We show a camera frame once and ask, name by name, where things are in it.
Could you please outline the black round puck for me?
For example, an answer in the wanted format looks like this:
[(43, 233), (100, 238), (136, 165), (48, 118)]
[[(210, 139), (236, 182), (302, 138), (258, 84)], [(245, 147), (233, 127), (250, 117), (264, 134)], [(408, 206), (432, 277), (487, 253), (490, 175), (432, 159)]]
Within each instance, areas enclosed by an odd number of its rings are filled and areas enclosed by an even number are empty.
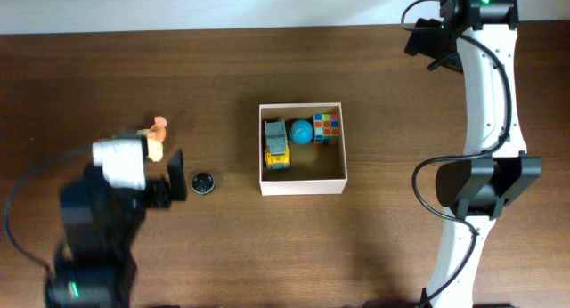
[(215, 177), (210, 173), (197, 173), (191, 180), (192, 190), (199, 195), (206, 195), (211, 193), (214, 190), (215, 186)]

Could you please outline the yellow grey toy truck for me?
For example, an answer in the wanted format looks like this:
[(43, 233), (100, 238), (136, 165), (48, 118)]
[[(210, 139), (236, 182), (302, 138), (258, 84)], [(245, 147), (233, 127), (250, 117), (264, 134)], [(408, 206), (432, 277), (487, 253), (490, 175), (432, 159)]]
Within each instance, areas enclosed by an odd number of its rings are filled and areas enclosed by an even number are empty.
[(285, 121), (265, 121), (265, 166), (267, 169), (291, 167)]

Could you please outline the blue toy ball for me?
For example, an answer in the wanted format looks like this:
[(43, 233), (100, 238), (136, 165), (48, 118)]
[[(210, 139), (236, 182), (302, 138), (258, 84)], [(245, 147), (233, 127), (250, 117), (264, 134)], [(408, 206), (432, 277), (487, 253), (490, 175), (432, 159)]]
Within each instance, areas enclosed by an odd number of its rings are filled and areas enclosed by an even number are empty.
[(305, 119), (296, 120), (291, 125), (289, 137), (295, 144), (305, 145), (311, 143), (314, 137), (312, 124)]

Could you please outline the multicolour puzzle cube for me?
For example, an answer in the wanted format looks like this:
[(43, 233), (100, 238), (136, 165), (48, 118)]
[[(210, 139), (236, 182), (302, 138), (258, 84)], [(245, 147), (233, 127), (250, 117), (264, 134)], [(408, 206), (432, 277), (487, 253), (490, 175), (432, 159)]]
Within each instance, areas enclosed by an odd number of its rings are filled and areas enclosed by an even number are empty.
[(339, 115), (318, 113), (313, 115), (313, 142), (334, 145), (340, 138)]

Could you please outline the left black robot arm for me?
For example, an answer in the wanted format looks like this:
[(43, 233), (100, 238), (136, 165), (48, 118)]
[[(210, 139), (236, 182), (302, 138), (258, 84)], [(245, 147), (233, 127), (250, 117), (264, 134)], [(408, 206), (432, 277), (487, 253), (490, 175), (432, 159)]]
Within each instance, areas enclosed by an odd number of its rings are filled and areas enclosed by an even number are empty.
[(70, 259), (59, 247), (55, 275), (45, 283), (48, 307), (128, 307), (137, 266), (131, 252), (149, 208), (168, 209), (188, 191), (183, 152), (167, 163), (168, 177), (151, 179), (142, 191), (113, 188), (99, 166), (60, 193), (61, 219)]

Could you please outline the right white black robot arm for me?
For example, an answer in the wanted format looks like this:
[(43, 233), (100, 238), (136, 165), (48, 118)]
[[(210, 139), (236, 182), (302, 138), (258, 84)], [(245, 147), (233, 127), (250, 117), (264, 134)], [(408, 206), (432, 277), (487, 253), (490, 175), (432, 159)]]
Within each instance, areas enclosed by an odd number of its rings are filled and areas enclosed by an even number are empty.
[(419, 171), (439, 165), (442, 208), (418, 200), (444, 221), (436, 267), (418, 305), (470, 307), (485, 241), (503, 210), (541, 176), (542, 161), (528, 155), (517, 115), (517, 0), (435, 2), (439, 19), (401, 25), (411, 34), (405, 51), (433, 58), (431, 70), (445, 67), (464, 76), (467, 134), (462, 154), (427, 159), (412, 173), (418, 193)]

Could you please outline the white open cardboard box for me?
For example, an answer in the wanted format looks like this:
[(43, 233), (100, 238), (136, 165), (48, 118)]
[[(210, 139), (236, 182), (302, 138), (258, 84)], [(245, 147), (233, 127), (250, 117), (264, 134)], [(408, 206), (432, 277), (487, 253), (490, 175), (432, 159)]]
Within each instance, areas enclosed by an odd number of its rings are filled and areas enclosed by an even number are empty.
[[(295, 144), (289, 137), (291, 125), (305, 119), (313, 125), (313, 115), (338, 114), (340, 138), (334, 145)], [(267, 169), (265, 166), (265, 121), (285, 121), (291, 167)], [(340, 194), (348, 181), (342, 106), (334, 103), (261, 104), (259, 124), (259, 185), (264, 196)]]

